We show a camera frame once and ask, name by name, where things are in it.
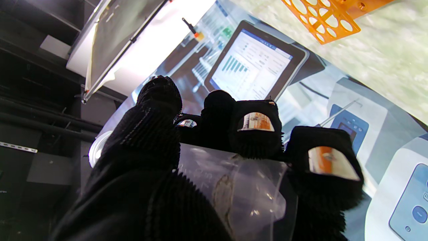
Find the white machine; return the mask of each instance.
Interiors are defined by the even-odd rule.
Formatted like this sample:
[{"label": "white machine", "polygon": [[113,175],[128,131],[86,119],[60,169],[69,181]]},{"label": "white machine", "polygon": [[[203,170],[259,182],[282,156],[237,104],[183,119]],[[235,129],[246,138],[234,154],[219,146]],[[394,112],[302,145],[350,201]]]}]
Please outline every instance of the white machine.
[{"label": "white machine", "polygon": [[336,83],[327,111],[334,118],[324,127],[351,135],[366,181],[364,191],[372,198],[394,153],[426,133],[404,110],[347,78]]},{"label": "white machine", "polygon": [[366,215],[366,241],[416,241],[428,236],[428,134],[400,148]]}]

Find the metal bracket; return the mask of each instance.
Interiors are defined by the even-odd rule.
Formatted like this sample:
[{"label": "metal bracket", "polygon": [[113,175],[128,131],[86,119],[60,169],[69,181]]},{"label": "metal bracket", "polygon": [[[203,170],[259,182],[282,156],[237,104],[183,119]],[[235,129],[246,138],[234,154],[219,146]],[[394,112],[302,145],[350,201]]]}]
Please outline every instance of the metal bracket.
[{"label": "metal bracket", "polygon": [[37,149],[28,148],[28,147],[24,147],[24,146],[18,146],[18,145],[14,145],[14,144],[5,143],[5,142],[0,142],[0,146],[12,148],[12,149],[17,149],[17,150],[21,150],[21,151],[28,151],[28,152],[37,153]]}]

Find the laboratory equipment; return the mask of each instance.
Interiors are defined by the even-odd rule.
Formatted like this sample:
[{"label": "laboratory equipment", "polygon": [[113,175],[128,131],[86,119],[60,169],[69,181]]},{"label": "laboratory equipment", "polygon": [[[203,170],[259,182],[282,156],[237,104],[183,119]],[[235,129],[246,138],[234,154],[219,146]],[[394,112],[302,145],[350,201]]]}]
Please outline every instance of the laboratory equipment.
[{"label": "laboratory equipment", "polygon": [[394,153],[425,131],[404,110],[347,78],[340,79],[333,89],[327,106],[329,115],[335,115],[352,101],[355,103],[324,127],[350,134],[366,181],[364,191],[373,197]]},{"label": "laboratory equipment", "polygon": [[428,235],[428,134],[411,140],[394,157],[366,215],[367,241],[416,241]]},{"label": "laboratory equipment", "polygon": [[290,83],[308,52],[241,21],[205,79],[236,100],[275,99]]}]

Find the white surface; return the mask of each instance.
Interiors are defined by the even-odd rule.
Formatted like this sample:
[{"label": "white surface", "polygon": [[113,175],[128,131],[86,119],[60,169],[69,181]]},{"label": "white surface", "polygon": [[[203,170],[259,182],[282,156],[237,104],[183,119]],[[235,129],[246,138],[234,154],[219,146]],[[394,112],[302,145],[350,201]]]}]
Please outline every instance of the white surface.
[{"label": "white surface", "polygon": [[92,43],[95,35],[95,24],[90,28],[87,36],[83,38],[81,44],[73,50],[68,59],[66,68],[86,77],[89,60],[91,59]]},{"label": "white surface", "polygon": [[[181,18],[196,25],[214,2],[215,0],[175,0],[165,5],[126,51],[117,66],[113,67],[109,77],[114,76],[115,80],[107,82],[105,86],[129,96],[189,33],[189,28]],[[84,77],[92,52],[94,33],[95,27],[80,46],[74,49],[67,63],[69,70]]]},{"label": "white surface", "polygon": [[69,45],[55,39],[51,35],[46,36],[40,48],[66,60],[68,59],[68,51],[70,51]]},{"label": "white surface", "polygon": [[416,138],[399,149],[380,182],[366,215],[366,241],[401,241],[389,227],[389,219],[403,194],[410,177],[419,163],[428,165],[428,158],[413,149],[428,148],[428,142]]}]

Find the black cable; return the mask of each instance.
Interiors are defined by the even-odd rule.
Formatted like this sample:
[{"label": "black cable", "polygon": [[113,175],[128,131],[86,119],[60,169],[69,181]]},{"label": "black cable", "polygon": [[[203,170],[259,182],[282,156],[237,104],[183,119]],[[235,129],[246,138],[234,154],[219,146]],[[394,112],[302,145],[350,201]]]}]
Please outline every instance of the black cable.
[{"label": "black cable", "polygon": [[317,94],[317,95],[319,95],[319,96],[321,96],[321,97],[323,97],[323,98],[325,98],[325,99],[329,99],[329,97],[327,97],[327,96],[325,96],[325,95],[323,95],[323,94],[319,93],[318,91],[316,91],[316,90],[312,89],[311,87],[307,86],[306,84],[304,84],[304,83],[302,83],[302,82],[299,82],[299,84],[301,84],[303,87],[305,87],[306,89],[308,89],[308,90],[309,90],[309,91],[311,91],[312,93],[315,93],[315,94]]}]

